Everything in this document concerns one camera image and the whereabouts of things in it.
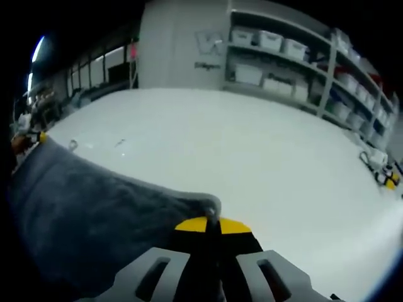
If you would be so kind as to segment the person's left hand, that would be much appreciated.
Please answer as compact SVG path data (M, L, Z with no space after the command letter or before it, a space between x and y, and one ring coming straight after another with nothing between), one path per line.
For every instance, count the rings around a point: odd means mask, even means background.
M31 138L26 135L16 135L11 140L11 148L15 155L25 153L32 145Z

